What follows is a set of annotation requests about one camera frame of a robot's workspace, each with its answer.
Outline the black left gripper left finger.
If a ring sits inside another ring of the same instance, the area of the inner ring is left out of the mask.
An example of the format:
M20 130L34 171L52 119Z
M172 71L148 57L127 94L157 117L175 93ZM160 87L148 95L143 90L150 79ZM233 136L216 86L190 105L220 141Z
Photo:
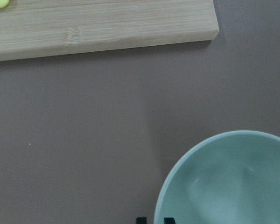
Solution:
M146 217L137 217L136 224L147 224L147 218Z

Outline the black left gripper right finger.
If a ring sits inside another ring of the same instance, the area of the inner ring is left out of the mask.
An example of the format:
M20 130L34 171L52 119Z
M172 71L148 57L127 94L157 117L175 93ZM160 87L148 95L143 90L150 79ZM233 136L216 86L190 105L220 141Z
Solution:
M165 217L164 224L175 224L175 219L173 217Z

